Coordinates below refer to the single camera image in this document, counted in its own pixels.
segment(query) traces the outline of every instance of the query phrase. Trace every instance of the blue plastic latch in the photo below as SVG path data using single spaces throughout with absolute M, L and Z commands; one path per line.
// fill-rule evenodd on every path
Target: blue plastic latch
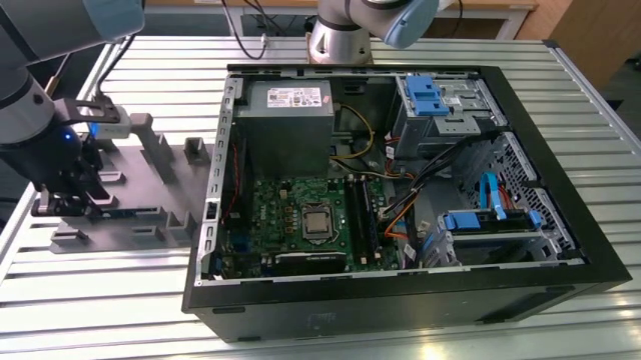
M 455 212 L 443 217 L 447 230 L 480 229 L 479 219 L 474 212 Z
M 408 76 L 405 78 L 407 94 L 413 102 L 416 116 L 446 116 L 450 108 L 440 100 L 440 90 L 428 76 Z
M 456 228 L 456 223 L 454 222 L 454 217 L 451 215 L 443 216 L 442 219 L 444 220 L 444 227 L 447 230 Z
M 530 219 L 531 223 L 534 224 L 534 228 L 538 229 L 540 227 L 540 223 L 543 222 L 538 211 L 530 210 Z
M 454 222 L 456 223 L 456 229 L 468 230 L 468 229 L 480 229 L 479 219 L 474 212 L 455 212 L 450 214 L 454 217 Z

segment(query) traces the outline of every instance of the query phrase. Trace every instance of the power supply label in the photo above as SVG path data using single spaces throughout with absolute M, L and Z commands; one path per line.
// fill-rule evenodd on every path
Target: power supply label
M 320 88 L 271 88 L 267 107 L 320 107 Z

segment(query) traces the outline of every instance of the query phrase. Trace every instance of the metal bracket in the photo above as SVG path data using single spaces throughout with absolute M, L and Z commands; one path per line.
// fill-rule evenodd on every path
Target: metal bracket
M 117 124 L 120 122 L 118 110 L 108 97 L 94 101 L 65 98 L 56 100 L 53 105 L 64 119 L 62 125 L 74 125 L 81 122 L 96 122 L 100 124 Z M 98 115 L 82 115 L 82 109 L 93 110 L 93 113 Z

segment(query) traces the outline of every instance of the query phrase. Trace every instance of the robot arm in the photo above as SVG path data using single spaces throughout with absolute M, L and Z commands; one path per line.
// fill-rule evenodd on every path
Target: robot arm
M 369 60 L 369 33 L 407 47 L 431 23 L 439 0 L 320 0 L 309 52 L 316 62 Z M 52 101 L 25 66 L 72 53 L 142 28 L 141 0 L 0 0 L 0 158 L 41 192 L 34 216 L 100 213 L 108 200 L 96 139 L 77 122 L 117 124 L 121 113 L 105 97 Z M 100 109 L 81 115 L 78 107 Z
M 369 61 L 369 34 L 396 49 L 423 35 L 439 0 L 320 0 L 309 55 L 320 64 Z
M 142 28 L 140 0 L 0 0 L 0 158 L 42 192 L 34 215 L 81 216 L 109 195 L 92 136 L 77 122 L 118 121 L 110 103 L 53 102 L 25 66 Z M 78 107 L 102 110 L 80 115 Z

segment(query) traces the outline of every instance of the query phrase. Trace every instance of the wooden surface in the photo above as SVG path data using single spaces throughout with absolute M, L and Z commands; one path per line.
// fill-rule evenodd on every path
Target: wooden surface
M 317 0 L 260 0 L 261 6 L 296 6 L 303 8 L 315 7 Z M 146 0 L 148 5 L 216 5 L 194 4 L 194 0 Z M 229 6 L 247 6 L 243 0 L 227 0 Z M 535 10 L 535 0 L 462 0 L 463 9 L 467 10 Z M 455 1 L 448 7 L 459 8 Z
M 527 15 L 516 40 L 548 39 L 572 0 L 538 0 L 536 11 Z
M 641 50 L 639 0 L 574 0 L 550 38 L 598 89 Z

